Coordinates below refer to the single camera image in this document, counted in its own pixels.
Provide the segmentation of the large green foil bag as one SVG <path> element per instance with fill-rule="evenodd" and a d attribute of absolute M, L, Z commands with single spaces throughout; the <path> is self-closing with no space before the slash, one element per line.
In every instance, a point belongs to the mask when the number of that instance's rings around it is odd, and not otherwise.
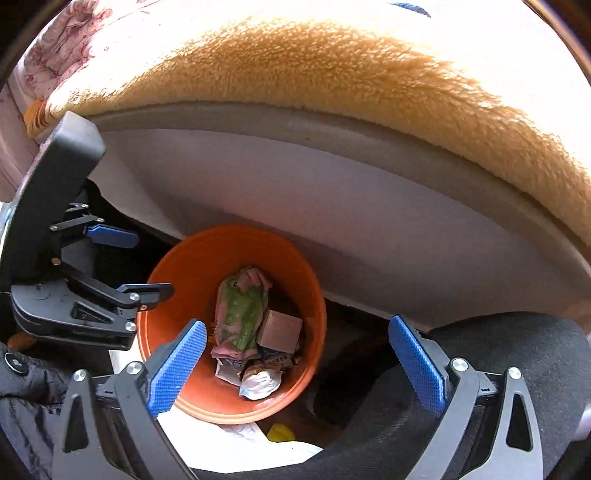
<path fill-rule="evenodd" d="M 270 281 L 256 267 L 245 267 L 221 281 L 214 314 L 215 359 L 246 361 L 259 352 L 256 337 L 269 305 Z"/>

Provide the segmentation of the white paper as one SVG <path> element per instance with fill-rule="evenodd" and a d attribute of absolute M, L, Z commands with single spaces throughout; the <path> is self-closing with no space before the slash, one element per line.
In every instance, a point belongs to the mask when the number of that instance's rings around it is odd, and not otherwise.
<path fill-rule="evenodd" d="M 266 399 L 280 388 L 283 372 L 263 365 L 252 365 L 242 375 L 238 395 L 259 401 Z"/>

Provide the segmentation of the grey white cardboard box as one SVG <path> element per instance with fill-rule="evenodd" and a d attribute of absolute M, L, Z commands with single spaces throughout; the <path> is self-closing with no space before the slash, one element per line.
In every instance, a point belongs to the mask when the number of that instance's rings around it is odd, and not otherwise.
<path fill-rule="evenodd" d="M 266 312 L 256 343 L 263 348 L 294 354 L 304 321 L 274 310 Z"/>

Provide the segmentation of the orange plastic trash bin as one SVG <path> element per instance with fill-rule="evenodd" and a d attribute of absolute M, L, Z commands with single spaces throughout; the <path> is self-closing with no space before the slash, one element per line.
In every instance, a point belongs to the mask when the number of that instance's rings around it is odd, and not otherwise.
<path fill-rule="evenodd" d="M 252 423 L 289 406 L 311 383 L 325 345 L 325 299 L 310 264 L 290 241 L 255 227 L 217 226 L 175 246 L 149 281 L 171 284 L 173 295 L 137 316 L 143 360 L 191 320 L 207 329 L 204 354 L 175 401 L 182 412 L 213 424 Z M 240 378 L 263 354 L 280 354 L 273 343 L 257 341 L 270 310 L 288 316 L 276 332 L 294 343 L 295 363 L 280 362 L 276 391 L 252 400 L 218 375 L 228 366 Z"/>

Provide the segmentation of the person's grey trousers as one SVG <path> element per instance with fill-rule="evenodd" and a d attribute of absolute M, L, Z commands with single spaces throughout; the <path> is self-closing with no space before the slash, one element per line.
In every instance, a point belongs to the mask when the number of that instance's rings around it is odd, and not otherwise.
<path fill-rule="evenodd" d="M 431 331 L 450 357 L 481 371 L 518 367 L 540 429 L 543 467 L 564 455 L 590 399 L 590 346 L 574 322 L 514 312 L 473 317 Z M 400 367 L 384 373 L 332 445 L 310 460 L 236 473 L 238 479 L 403 479 L 425 449 L 437 419 L 419 403 Z"/>

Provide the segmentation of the white mattress side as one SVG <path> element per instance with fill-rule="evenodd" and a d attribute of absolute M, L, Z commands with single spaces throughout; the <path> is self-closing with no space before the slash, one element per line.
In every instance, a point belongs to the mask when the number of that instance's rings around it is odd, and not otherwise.
<path fill-rule="evenodd" d="M 502 311 L 590 325 L 590 257 L 531 197 L 476 164 L 367 122 L 236 103 L 99 115 L 92 178 L 176 238 L 280 233 L 329 299 L 428 327 Z"/>

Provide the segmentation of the folded pink floral quilt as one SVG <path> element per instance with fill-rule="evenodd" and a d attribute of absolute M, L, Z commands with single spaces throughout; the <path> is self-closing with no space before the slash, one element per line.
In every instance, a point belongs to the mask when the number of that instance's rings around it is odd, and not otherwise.
<path fill-rule="evenodd" d="M 92 37 L 113 16 L 112 1 L 70 1 L 18 61 L 14 76 L 25 94 L 45 100 L 90 59 Z"/>

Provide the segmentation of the beige floral fleece blanket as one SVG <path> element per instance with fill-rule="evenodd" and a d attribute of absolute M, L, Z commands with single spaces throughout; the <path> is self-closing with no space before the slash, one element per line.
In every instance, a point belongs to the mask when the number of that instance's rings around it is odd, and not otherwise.
<path fill-rule="evenodd" d="M 38 135 L 185 101 L 301 108 L 414 135 L 590 239 L 590 86 L 520 1 L 112 1 L 90 59 L 24 115 Z"/>

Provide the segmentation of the dark blue cloth bundle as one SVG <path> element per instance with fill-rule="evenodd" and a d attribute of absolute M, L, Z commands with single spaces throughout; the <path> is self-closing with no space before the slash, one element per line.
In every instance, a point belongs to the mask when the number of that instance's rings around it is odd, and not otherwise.
<path fill-rule="evenodd" d="M 403 8 L 405 10 L 414 12 L 414 13 L 418 13 L 420 15 L 426 16 L 428 18 L 431 17 L 430 13 L 424 9 L 423 7 L 416 5 L 416 4 L 412 4 L 409 2 L 391 2 L 391 5 L 393 6 L 397 6 L 399 8 Z"/>

